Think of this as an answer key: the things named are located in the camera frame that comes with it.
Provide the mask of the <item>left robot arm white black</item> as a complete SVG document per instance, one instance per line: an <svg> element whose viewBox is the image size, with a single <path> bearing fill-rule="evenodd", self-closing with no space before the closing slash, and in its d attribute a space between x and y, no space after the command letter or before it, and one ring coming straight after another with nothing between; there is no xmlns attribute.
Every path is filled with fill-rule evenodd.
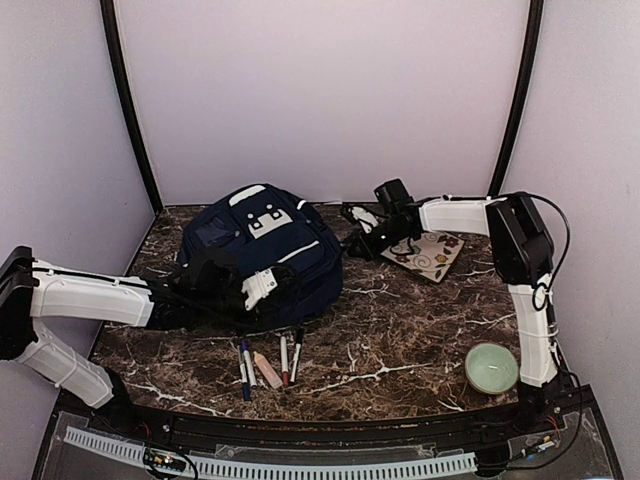
<svg viewBox="0 0 640 480"><path fill-rule="evenodd" d="M165 279L109 277L67 270L38 260L31 248L17 246L1 265L1 358L39 373L69 391L120 436L141 427L119 376L97 366L66 345L44 324L46 317L115 322L129 327L171 331L213 324L240 330L262 326L265 300L298 276L283 264L242 278L223 256L183 267Z"/></svg>

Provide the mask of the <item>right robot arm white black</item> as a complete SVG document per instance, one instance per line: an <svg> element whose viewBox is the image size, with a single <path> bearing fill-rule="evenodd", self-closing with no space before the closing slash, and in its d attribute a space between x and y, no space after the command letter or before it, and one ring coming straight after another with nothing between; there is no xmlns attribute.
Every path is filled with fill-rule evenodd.
<svg viewBox="0 0 640 480"><path fill-rule="evenodd" d="M372 260L406 239L425 233L483 235L490 240L494 270L507 285L520 342L520 382L547 387L560 370L552 286L561 264L536 208L538 196L515 192L498 196L444 195L415 200L399 179L375 191L382 208L376 213L345 204L342 216L354 225L345 241L347 253Z"/></svg>

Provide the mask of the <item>navy blue student backpack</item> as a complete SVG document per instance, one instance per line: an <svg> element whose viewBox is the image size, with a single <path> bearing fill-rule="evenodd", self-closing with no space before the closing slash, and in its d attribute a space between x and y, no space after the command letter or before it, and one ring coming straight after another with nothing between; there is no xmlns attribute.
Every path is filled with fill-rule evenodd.
<svg viewBox="0 0 640 480"><path fill-rule="evenodd" d="M273 185L242 187L197 214L183 229L180 267L208 247L231 254L244 278L276 264L299 273L299 303L290 317L278 317L274 329L323 313L341 295L338 238L312 204Z"/></svg>

